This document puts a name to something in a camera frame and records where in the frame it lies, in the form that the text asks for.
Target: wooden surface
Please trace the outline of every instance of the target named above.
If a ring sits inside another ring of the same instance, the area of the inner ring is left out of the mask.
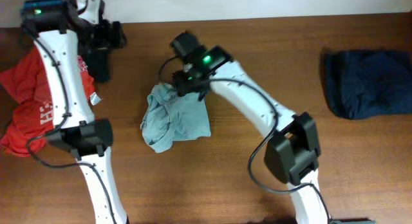
[[[325,49],[412,52],[410,17],[126,24],[129,45],[111,55],[113,79],[98,85],[103,101],[93,111],[113,124],[113,173],[131,223],[247,223],[294,216],[288,196],[267,194],[249,179],[247,160],[261,137],[217,95],[206,98],[212,137],[176,142],[161,154],[144,143],[139,125],[147,109],[146,97],[159,66],[173,55],[169,43],[185,29],[209,47],[224,47],[276,100],[316,119],[323,150],[319,183],[334,218],[411,223],[412,116],[337,118],[326,105],[319,73]],[[2,30],[1,35],[13,32]],[[18,57],[18,51],[2,45],[2,64],[12,63],[11,56]],[[178,69],[174,63],[166,72]],[[4,126],[15,104],[3,89],[0,92]],[[52,147],[40,156],[50,163],[73,161]],[[262,156],[254,164],[257,177],[284,188],[265,168]],[[30,158],[0,157],[0,223],[94,222],[80,169],[51,170]]]

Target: light blue cloth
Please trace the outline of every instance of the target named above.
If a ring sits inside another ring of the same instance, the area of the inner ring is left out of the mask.
[[[173,141],[195,140],[211,135],[205,100],[198,93],[178,97],[169,84],[156,85],[147,97],[149,108],[140,128],[144,141],[156,153],[172,147]]]

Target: navy blue cloth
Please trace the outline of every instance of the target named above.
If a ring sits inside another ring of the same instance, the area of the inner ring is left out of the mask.
[[[408,52],[342,51],[326,62],[326,97],[341,118],[412,113],[412,66]]]

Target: white wall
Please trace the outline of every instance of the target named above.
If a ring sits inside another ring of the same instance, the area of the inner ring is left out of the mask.
[[[0,26],[18,26],[24,0],[1,0]],[[409,12],[412,0],[105,0],[124,23]]]

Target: red cloth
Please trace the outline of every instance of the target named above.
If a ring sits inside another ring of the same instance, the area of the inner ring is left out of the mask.
[[[78,58],[81,77],[86,97],[95,91],[93,78],[89,76],[87,66]],[[7,153],[16,156],[29,156],[26,142],[53,129],[53,104],[47,83],[46,72],[41,56],[36,48],[25,56],[18,65],[0,73],[0,83],[5,90],[20,104],[13,111],[13,121],[7,127],[0,144]],[[44,138],[30,144],[33,152],[46,145]]]

